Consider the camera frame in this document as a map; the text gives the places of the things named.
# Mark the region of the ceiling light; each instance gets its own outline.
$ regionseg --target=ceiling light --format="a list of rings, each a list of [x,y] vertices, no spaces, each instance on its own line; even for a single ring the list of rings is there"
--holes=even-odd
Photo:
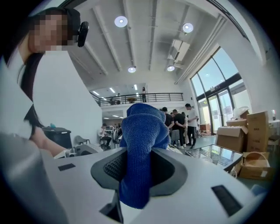
[[[135,67],[129,67],[128,72],[134,73],[134,72],[136,72],[136,68]]]
[[[168,66],[167,71],[172,72],[172,71],[174,71],[174,69],[175,69],[175,67],[173,65],[171,65],[171,66]]]
[[[125,27],[127,25],[127,18],[124,16],[118,16],[115,19],[115,25],[117,27]]]
[[[191,23],[185,23],[183,25],[183,31],[185,33],[190,33],[191,31],[193,31],[193,25]]]

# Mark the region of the trash can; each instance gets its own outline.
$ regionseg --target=trash can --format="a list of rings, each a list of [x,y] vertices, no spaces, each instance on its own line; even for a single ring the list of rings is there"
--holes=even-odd
[[[70,137],[71,131],[65,128],[51,128],[51,127],[44,127],[43,131],[50,140],[54,141],[60,146],[66,149],[72,148],[71,137]]]

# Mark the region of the white shirt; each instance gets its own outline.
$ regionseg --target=white shirt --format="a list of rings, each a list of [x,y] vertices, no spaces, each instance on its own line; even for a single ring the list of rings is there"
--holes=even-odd
[[[193,119],[193,118],[195,118],[197,116],[197,112],[196,112],[196,110],[194,108],[191,108],[189,110],[189,114],[188,115],[189,115],[189,120],[190,120],[190,119]],[[190,127],[197,127],[196,119],[194,119],[193,121],[189,122],[188,126],[190,126]]]
[[[7,66],[0,60],[0,131],[29,139],[32,128],[24,118],[33,102],[20,87],[24,63],[18,49]]]
[[[105,129],[101,128],[101,129],[99,130],[99,132],[98,132],[98,135],[99,135],[100,137],[104,137],[104,136],[105,136],[104,132],[105,132]]]

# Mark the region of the blue cloth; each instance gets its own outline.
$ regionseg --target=blue cloth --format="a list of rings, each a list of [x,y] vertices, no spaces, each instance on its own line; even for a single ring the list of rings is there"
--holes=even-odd
[[[120,200],[133,208],[143,209],[149,201],[152,186],[152,147],[166,149],[169,130],[165,114],[147,104],[136,103],[122,120],[120,147],[127,147],[127,170],[120,183]]]

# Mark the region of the black hair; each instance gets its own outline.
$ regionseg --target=black hair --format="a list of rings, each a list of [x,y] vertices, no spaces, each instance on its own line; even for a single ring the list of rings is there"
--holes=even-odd
[[[46,10],[39,12],[36,15],[31,17],[27,17],[16,31],[15,35],[12,36],[10,42],[6,44],[6,48],[3,53],[3,57],[7,66],[9,66],[10,59],[20,44],[20,42],[24,39],[24,37],[35,28],[35,25],[39,20],[42,20],[42,17],[51,14],[61,14],[67,15],[67,29],[68,29],[68,37],[67,40],[63,41],[63,45],[67,45],[68,40],[72,40],[74,35],[78,34],[78,30],[80,27],[80,13],[75,9],[66,9],[62,7],[52,7]],[[41,58],[43,57],[44,52],[33,53],[31,54],[26,62],[25,62],[25,70],[22,76],[21,88],[23,92],[28,96],[28,98],[33,102],[33,84],[37,71],[37,67]],[[34,105],[29,109],[26,114],[25,120],[28,120],[30,125],[32,126],[32,135],[34,134],[35,127],[44,127],[38,119],[38,115],[35,111]]]

